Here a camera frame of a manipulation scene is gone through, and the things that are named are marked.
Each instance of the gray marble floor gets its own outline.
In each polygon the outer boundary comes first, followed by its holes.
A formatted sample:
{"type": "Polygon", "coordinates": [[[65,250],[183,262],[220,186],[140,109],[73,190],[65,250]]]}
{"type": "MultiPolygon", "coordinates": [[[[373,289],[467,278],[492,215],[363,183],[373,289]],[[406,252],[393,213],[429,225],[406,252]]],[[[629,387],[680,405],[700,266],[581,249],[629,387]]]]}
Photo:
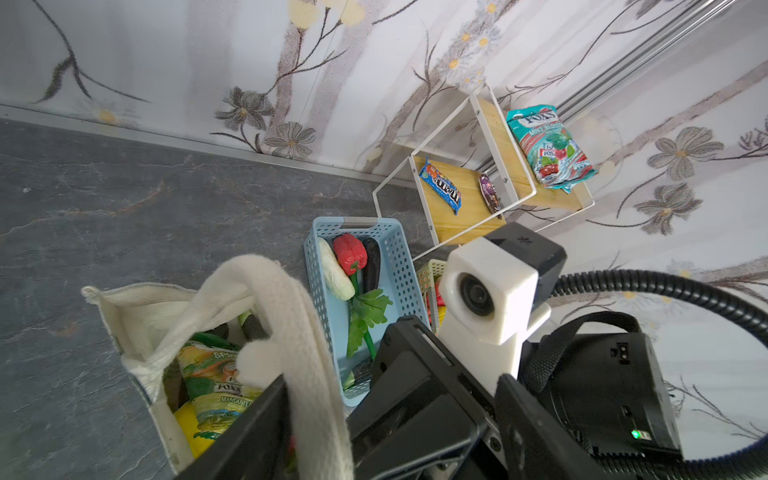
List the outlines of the gray marble floor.
{"type": "MultiPolygon", "coordinates": [[[[279,260],[306,284],[321,216],[375,216],[374,185],[0,121],[0,477],[171,478],[144,403],[80,288],[197,288],[230,257],[279,260]]],[[[415,190],[382,205],[412,251],[415,190]]]]}

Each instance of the yellow package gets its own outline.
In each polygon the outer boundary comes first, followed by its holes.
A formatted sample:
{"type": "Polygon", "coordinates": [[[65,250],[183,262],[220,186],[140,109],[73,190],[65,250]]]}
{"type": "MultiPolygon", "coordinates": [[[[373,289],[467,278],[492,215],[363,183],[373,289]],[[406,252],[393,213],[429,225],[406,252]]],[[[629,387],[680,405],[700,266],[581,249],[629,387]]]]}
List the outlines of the yellow package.
{"type": "Polygon", "coordinates": [[[239,346],[210,333],[195,333],[177,358],[197,417],[195,437],[215,440],[250,406],[262,390],[237,380],[239,346]]]}
{"type": "Polygon", "coordinates": [[[214,444],[213,440],[195,436],[200,432],[200,429],[197,427],[197,417],[194,415],[194,407],[190,402],[183,404],[181,408],[174,412],[174,417],[176,417],[181,431],[184,432],[184,436],[187,437],[187,441],[190,443],[190,449],[192,449],[194,458],[204,454],[208,447],[214,444]]]}

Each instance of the fox's mint candy bag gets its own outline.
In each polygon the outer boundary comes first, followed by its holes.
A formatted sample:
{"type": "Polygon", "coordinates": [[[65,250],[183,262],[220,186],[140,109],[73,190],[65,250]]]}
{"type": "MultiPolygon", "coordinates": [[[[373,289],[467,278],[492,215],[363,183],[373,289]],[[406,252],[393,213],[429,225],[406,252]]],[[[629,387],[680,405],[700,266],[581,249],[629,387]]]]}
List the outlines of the fox's mint candy bag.
{"type": "Polygon", "coordinates": [[[511,110],[507,125],[544,188],[570,193],[575,184],[597,173],[552,105],[511,110]]]}

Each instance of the toy red bell pepper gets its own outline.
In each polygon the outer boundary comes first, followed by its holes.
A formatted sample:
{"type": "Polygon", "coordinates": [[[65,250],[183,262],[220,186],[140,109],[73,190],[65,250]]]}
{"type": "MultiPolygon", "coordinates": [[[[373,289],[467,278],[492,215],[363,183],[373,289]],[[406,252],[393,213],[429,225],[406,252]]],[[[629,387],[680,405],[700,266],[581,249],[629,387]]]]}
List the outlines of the toy red bell pepper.
{"type": "Polygon", "coordinates": [[[360,240],[349,233],[333,241],[333,252],[347,276],[353,275],[368,263],[368,253],[360,240]]]}

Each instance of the black cable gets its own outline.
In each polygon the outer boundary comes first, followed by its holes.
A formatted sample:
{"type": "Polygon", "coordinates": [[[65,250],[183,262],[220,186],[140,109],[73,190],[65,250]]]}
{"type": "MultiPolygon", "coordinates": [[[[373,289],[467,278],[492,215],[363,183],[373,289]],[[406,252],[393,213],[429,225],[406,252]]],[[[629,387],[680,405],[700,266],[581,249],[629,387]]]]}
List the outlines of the black cable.
{"type": "MultiPolygon", "coordinates": [[[[655,293],[692,303],[727,318],[768,348],[768,313],[705,283],[647,270],[602,270],[561,276],[552,296],[593,292],[655,293]]],[[[768,475],[768,435],[745,449],[704,460],[662,463],[632,455],[601,455],[595,460],[606,472],[616,474],[652,474],[679,480],[758,478],[768,475]]]]}

